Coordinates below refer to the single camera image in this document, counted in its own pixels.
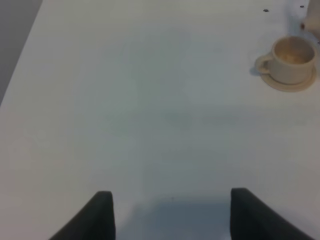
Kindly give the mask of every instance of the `ceramic cup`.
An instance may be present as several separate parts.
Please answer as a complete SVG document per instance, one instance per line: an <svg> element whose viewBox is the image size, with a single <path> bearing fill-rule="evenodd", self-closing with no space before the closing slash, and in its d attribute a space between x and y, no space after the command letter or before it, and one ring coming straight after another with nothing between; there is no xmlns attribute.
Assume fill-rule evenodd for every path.
<svg viewBox="0 0 320 240"><path fill-rule="evenodd" d="M316 60L317 51L310 42L287 36L276 41L269 54L259 57L255 68L279 83L294 85L311 78Z"/></svg>

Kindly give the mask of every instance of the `black object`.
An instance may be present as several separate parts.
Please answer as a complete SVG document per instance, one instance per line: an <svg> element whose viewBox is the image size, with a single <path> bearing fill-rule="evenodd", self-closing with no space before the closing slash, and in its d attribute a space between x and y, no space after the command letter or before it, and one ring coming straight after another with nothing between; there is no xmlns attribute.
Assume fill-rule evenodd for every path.
<svg viewBox="0 0 320 240"><path fill-rule="evenodd" d="M312 240L246 188L231 190L232 240Z"/></svg>
<svg viewBox="0 0 320 240"><path fill-rule="evenodd" d="M231 190L232 240L313 240L246 188ZM115 240L112 193L100 191L50 240Z"/></svg>
<svg viewBox="0 0 320 240"><path fill-rule="evenodd" d="M99 191L50 240L115 240L116 226L112 193Z"/></svg>

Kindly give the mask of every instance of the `coffee cup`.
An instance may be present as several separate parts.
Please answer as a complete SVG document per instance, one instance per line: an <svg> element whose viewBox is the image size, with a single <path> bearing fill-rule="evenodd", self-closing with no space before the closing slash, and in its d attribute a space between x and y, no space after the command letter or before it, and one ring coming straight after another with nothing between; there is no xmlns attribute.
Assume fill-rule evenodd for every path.
<svg viewBox="0 0 320 240"><path fill-rule="evenodd" d="M317 51L312 43L298 36L277 40L269 54L255 61L256 70L270 75L285 85L296 85L312 77L317 60Z"/></svg>

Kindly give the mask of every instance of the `saucer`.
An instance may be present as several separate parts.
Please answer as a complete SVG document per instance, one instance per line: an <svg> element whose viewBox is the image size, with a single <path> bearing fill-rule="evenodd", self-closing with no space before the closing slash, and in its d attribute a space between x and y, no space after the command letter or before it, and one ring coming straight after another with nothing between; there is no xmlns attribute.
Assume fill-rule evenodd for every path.
<svg viewBox="0 0 320 240"><path fill-rule="evenodd" d="M274 80L269 74L261 74L262 80L270 87L283 92L299 92L309 88L316 80L317 70L312 68L311 77L298 84L284 84Z"/></svg>

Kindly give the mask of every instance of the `beige cup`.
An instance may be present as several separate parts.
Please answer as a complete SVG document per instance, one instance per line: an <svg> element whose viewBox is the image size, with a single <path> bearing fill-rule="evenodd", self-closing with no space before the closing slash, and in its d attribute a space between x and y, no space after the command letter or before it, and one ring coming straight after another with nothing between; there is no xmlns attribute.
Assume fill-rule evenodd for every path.
<svg viewBox="0 0 320 240"><path fill-rule="evenodd" d="M307 40L288 36L276 41L269 54L255 61L260 74L269 74L279 83L294 85L311 78L317 60L315 47Z"/></svg>

